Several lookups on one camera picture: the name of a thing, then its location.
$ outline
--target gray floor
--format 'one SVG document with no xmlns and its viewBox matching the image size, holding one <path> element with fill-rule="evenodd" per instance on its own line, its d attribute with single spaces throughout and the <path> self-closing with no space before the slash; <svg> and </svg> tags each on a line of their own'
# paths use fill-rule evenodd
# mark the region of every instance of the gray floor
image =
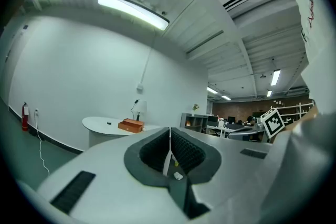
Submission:
<svg viewBox="0 0 336 224">
<path fill-rule="evenodd" d="M 8 111 L 0 99 L 0 142 L 1 151 L 8 167 L 17 179 L 21 179 L 34 190 L 48 177 L 40 160 L 39 139 L 21 129 L 21 123 Z M 77 155 L 42 141 L 42 158 L 50 173 Z"/>
</svg>

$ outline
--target table lamp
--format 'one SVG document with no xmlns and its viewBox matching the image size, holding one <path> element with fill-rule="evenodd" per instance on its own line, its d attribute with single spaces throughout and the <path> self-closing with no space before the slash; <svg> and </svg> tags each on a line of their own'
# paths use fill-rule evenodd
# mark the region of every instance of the table lamp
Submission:
<svg viewBox="0 0 336 224">
<path fill-rule="evenodd" d="M 138 113 L 138 116 L 136 117 L 136 120 L 138 121 L 139 120 L 139 117 L 140 117 L 140 113 L 145 113 L 147 112 L 147 102 L 144 101 L 144 100 L 139 100 L 135 106 L 134 106 L 134 109 L 133 109 L 135 112 Z"/>
</svg>

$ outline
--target orange box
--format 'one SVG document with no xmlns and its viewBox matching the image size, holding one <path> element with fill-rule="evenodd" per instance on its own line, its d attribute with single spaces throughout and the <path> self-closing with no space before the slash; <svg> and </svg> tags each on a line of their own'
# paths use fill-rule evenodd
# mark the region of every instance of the orange box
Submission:
<svg viewBox="0 0 336 224">
<path fill-rule="evenodd" d="M 142 131 L 144 124 L 145 123 L 142 121 L 124 119 L 122 122 L 118 123 L 118 128 L 136 134 Z"/>
</svg>

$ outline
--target fire extinguisher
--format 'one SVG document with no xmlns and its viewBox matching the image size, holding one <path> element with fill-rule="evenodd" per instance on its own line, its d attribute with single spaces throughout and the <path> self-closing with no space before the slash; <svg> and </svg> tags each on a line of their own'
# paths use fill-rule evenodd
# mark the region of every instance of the fire extinguisher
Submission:
<svg viewBox="0 0 336 224">
<path fill-rule="evenodd" d="M 29 115 L 28 105 L 25 102 L 22 106 L 22 130 L 24 131 L 28 131 L 28 115 Z"/>
</svg>

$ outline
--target ceiling light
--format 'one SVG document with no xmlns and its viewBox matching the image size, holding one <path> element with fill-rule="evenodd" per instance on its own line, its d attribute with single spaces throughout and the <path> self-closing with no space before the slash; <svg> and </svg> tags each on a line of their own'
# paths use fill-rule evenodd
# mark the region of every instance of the ceiling light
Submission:
<svg viewBox="0 0 336 224">
<path fill-rule="evenodd" d="M 279 76 L 280 76 L 280 72 L 281 72 L 280 69 L 274 70 L 271 86 L 274 86 L 275 84 L 277 84 Z"/>
<path fill-rule="evenodd" d="M 160 30 L 165 30 L 169 25 L 169 21 L 164 17 L 130 0 L 98 0 L 98 4 L 133 15 Z"/>
<path fill-rule="evenodd" d="M 214 94 L 217 94 L 217 93 L 218 93 L 218 92 L 216 92 L 215 90 L 213 90 L 213 89 L 211 89 L 211 88 L 209 88 L 209 87 L 208 87 L 208 91 L 209 91 L 209 92 L 212 92 L 212 93 L 214 93 Z"/>
</svg>

